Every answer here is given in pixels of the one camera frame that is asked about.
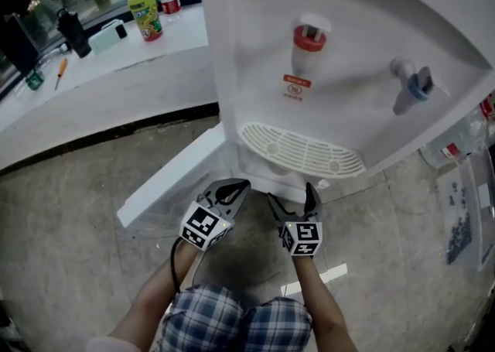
tiled floor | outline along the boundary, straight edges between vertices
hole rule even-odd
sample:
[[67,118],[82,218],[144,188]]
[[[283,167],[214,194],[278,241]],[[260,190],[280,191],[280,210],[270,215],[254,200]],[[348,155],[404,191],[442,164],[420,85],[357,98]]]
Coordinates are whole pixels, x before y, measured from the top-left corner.
[[[123,229],[115,211],[217,122],[154,128],[0,178],[0,288],[34,352],[83,350],[126,312],[169,257],[179,219],[163,207],[146,227]],[[328,286],[361,352],[443,352],[466,334],[493,276],[444,264],[435,174],[417,154],[321,197],[325,241],[314,260],[321,272],[346,263]],[[246,305],[296,280],[260,193],[195,275]]]

screwdriver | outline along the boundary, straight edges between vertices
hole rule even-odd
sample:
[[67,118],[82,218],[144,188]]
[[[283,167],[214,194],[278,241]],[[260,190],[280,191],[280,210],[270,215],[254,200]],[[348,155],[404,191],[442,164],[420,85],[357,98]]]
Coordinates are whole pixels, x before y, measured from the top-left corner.
[[67,67],[67,58],[63,58],[62,62],[60,63],[60,67],[59,67],[59,75],[56,79],[55,91],[56,91],[56,88],[59,86],[60,78],[63,76],[63,72],[65,71],[66,67]]

snack can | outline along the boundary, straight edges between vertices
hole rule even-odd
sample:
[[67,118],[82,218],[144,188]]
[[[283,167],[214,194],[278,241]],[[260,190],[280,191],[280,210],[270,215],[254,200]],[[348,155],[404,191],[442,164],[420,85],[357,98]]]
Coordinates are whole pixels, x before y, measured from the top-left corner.
[[132,16],[145,41],[158,39],[162,34],[156,0],[127,0]]

white grate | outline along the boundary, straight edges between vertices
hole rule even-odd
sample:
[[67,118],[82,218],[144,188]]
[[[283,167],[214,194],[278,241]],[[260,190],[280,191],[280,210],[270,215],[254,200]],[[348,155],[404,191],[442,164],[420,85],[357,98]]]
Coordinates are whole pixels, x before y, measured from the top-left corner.
[[238,133],[263,158],[306,175],[344,179],[365,170],[357,152],[285,129],[248,122],[239,127]]

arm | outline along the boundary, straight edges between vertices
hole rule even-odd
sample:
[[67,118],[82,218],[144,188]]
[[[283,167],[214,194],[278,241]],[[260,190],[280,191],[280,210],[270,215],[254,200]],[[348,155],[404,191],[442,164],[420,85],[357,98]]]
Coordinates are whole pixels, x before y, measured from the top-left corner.
[[[177,246],[175,265],[179,283],[186,277],[198,253],[197,248],[185,241]],[[155,338],[160,319],[175,295],[170,261],[167,260],[141,287],[130,310],[109,336],[128,341],[142,352],[147,352]]]
[[312,259],[293,256],[302,297],[313,320],[318,351],[357,352],[340,308],[326,288]]

